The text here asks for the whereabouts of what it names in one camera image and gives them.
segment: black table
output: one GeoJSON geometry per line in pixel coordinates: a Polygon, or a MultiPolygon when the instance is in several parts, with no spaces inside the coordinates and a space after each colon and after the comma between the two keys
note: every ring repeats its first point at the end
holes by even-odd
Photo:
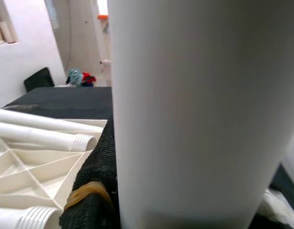
{"type": "MultiPolygon", "coordinates": [[[[53,118],[107,119],[113,113],[110,87],[36,88],[6,105],[9,110],[53,118]]],[[[273,182],[294,209],[294,184],[280,165],[273,182]]]]}

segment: red cloth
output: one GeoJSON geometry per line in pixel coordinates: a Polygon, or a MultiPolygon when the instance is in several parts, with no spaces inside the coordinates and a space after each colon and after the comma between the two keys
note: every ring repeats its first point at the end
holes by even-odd
{"type": "Polygon", "coordinates": [[[83,74],[83,79],[82,79],[83,82],[92,83],[96,81],[96,78],[94,76],[91,76],[91,74],[89,73],[82,73],[82,74],[83,74]]]}

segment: black mesh fabric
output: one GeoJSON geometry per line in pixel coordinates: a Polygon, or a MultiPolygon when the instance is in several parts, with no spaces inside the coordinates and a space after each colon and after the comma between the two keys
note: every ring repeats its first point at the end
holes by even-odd
{"type": "Polygon", "coordinates": [[[109,118],[96,148],[77,174],[72,190],[91,181],[100,181],[106,187],[114,210],[98,194],[90,194],[70,207],[60,217],[62,229],[115,229],[120,228],[114,126],[109,118]]]}

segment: black chair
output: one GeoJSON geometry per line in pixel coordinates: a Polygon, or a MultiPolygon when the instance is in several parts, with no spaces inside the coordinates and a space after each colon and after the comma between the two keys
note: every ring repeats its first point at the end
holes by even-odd
{"type": "Polygon", "coordinates": [[[31,77],[24,81],[24,85],[27,92],[32,91],[37,87],[54,87],[54,83],[51,78],[50,70],[46,67],[33,74],[31,77]]]}

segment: tan rubber band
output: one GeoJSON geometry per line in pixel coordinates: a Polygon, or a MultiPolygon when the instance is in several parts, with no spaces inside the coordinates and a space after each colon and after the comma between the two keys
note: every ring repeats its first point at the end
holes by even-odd
{"type": "Polygon", "coordinates": [[[64,210],[79,203],[81,200],[83,200],[89,194],[92,194],[92,193],[96,193],[99,196],[101,196],[101,198],[103,198],[106,202],[108,202],[111,208],[114,209],[113,202],[109,194],[107,193],[103,183],[92,181],[70,193],[70,196],[67,199],[67,203],[64,207],[64,210]]]}

